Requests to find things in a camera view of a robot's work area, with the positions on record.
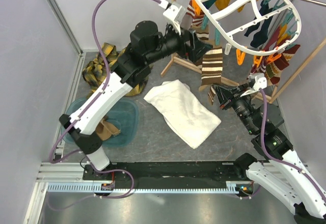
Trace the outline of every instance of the reflective metal surface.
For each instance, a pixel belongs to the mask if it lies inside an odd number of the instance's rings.
[[[88,194],[47,193],[56,208]],[[61,212],[43,208],[43,213],[46,224],[295,224],[293,215],[265,189],[252,200],[242,201],[222,194],[139,193],[120,200],[91,198]]]

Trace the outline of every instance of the black cable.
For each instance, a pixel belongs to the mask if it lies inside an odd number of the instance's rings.
[[[83,168],[84,170],[85,170],[85,167],[83,167],[81,163],[82,163],[82,161],[83,161],[85,158],[86,158],[86,156],[84,156],[84,158],[82,158],[81,161],[79,162],[80,167]]]

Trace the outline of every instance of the gray wall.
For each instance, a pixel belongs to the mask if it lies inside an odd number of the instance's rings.
[[[22,223],[77,61],[46,0],[0,0],[0,216]]]
[[[298,0],[295,0],[294,5],[300,13],[303,26],[297,40],[301,48],[282,73],[281,83],[293,74],[326,36],[326,8]],[[326,188],[325,57],[326,47],[280,96],[291,142],[323,188]]]

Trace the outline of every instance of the white wall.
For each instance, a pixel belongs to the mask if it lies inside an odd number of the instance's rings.
[[[92,35],[91,19],[93,10],[100,0],[56,1],[81,48],[96,49]],[[190,0],[177,0],[177,2],[183,6],[187,6],[189,1]],[[118,49],[125,47],[130,42],[130,32],[134,29],[136,24],[142,20],[155,21],[159,30],[164,33],[166,22],[162,16],[162,12],[163,9],[150,0],[108,0],[102,5],[96,18],[96,30],[100,43],[106,41],[116,44]],[[254,13],[249,4],[245,6],[241,13],[234,12],[223,19],[221,24],[226,30],[232,30],[253,19]],[[243,36],[244,33],[238,33],[234,36],[234,39],[242,45],[250,46],[253,34],[254,33],[246,38]]]
[[[300,13],[301,45],[281,77],[284,83],[326,36],[326,8],[295,1]],[[309,165],[313,176],[326,189],[326,47],[280,96],[292,144]]]
[[[46,0],[0,2],[0,222],[21,224],[77,53]]]

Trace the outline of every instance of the brown cloth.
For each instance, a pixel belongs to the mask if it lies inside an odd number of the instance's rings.
[[[115,125],[106,120],[107,116],[103,117],[95,129],[96,134],[102,141],[109,139],[112,135],[116,136],[121,132],[117,127],[115,127]]]

